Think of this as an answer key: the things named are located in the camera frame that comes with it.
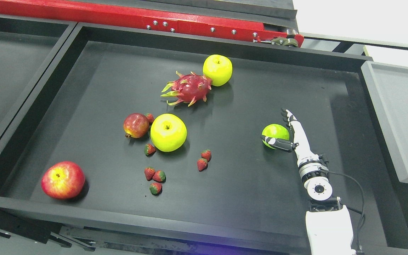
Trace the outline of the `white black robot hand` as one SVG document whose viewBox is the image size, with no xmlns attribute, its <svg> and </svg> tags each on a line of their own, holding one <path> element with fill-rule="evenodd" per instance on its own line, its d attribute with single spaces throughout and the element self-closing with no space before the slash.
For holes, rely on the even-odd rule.
<svg viewBox="0 0 408 255">
<path fill-rule="evenodd" d="M 302 161 L 311 161 L 313 158 L 317 158 L 318 156 L 311 151 L 306 133 L 296 116 L 285 108 L 281 109 L 281 115 L 293 133 L 293 140 L 288 141 L 281 138 L 261 135 L 262 141 L 274 149 L 279 149 L 284 152 L 295 152 L 298 164 Z"/>
</svg>

